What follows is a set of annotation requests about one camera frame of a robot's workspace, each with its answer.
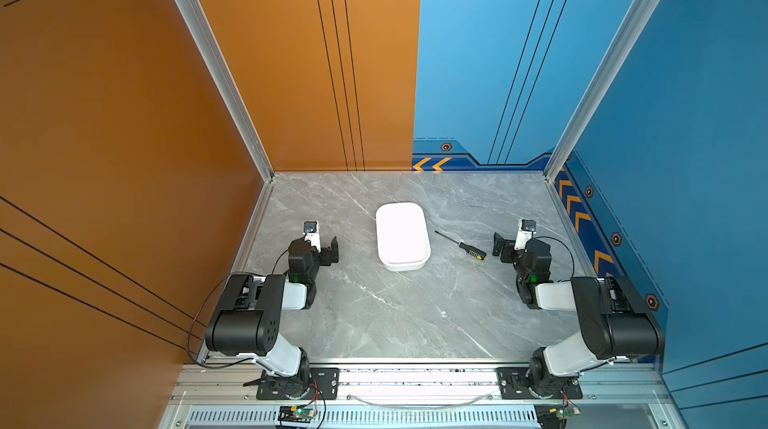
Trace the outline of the black yellow screwdriver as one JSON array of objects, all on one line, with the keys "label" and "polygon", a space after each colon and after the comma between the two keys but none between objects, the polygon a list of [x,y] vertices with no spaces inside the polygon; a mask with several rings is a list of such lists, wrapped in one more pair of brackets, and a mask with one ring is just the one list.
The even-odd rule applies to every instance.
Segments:
[{"label": "black yellow screwdriver", "polygon": [[472,245],[467,244],[467,243],[465,243],[463,241],[455,240],[455,239],[447,236],[446,234],[444,234],[444,233],[442,233],[442,232],[440,232],[438,230],[435,230],[435,233],[438,234],[439,236],[449,240],[450,242],[454,243],[461,250],[463,250],[464,252],[466,252],[467,254],[469,254],[470,256],[472,256],[475,259],[484,260],[486,258],[486,256],[487,256],[487,253],[485,251],[477,248],[476,246],[472,246]]}]

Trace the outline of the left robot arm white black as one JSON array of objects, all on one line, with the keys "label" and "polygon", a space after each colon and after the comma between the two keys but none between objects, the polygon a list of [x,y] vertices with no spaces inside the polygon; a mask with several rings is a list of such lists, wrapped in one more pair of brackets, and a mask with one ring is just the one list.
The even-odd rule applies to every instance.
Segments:
[{"label": "left robot arm white black", "polygon": [[312,398],[323,382],[312,374],[306,350],[290,343],[280,324],[284,312],[312,307],[319,269],[340,259],[338,239],[321,247],[306,235],[290,243],[287,255],[288,270],[282,274],[229,276],[205,332],[209,350],[262,368],[258,378],[243,385],[259,388],[266,400]]}]

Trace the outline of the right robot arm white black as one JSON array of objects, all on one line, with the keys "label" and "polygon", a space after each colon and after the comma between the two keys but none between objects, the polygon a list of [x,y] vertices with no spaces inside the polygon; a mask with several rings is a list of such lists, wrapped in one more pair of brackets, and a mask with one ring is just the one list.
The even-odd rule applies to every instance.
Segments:
[{"label": "right robot arm white black", "polygon": [[628,278],[572,276],[556,282],[551,279],[550,245],[530,231],[519,231],[515,239],[496,233],[492,254],[513,265],[523,304],[573,312],[579,324],[568,338],[536,349],[525,369],[499,369],[504,399],[579,397],[584,373],[663,351],[661,327]]}]

